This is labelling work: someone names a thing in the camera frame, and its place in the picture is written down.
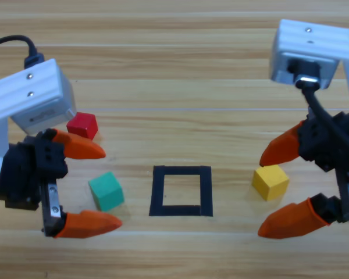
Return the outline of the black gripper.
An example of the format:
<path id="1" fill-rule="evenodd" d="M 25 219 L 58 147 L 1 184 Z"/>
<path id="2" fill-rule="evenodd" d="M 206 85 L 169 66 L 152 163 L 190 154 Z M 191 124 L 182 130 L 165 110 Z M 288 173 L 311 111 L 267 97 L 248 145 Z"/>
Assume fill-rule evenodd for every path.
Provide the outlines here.
<path id="1" fill-rule="evenodd" d="M 323 171 L 335 170 L 339 197 L 320 193 L 301 203 L 291 203 L 270 214 L 258 235 L 270 239 L 300 237 L 329 226 L 349 222 L 349 155 L 318 122 L 312 111 L 307 119 L 273 139 L 261 155 L 262 167 L 299 157 L 314 161 Z"/>
<path id="2" fill-rule="evenodd" d="M 102 159 L 102 147 L 88 138 L 56 129 L 10 144 L 0 172 L 0 201 L 10 209 L 42 208 L 45 236 L 85 239 L 109 233 L 123 222 L 106 212 L 65 213 L 59 204 L 57 179 L 68 173 L 65 157 Z"/>

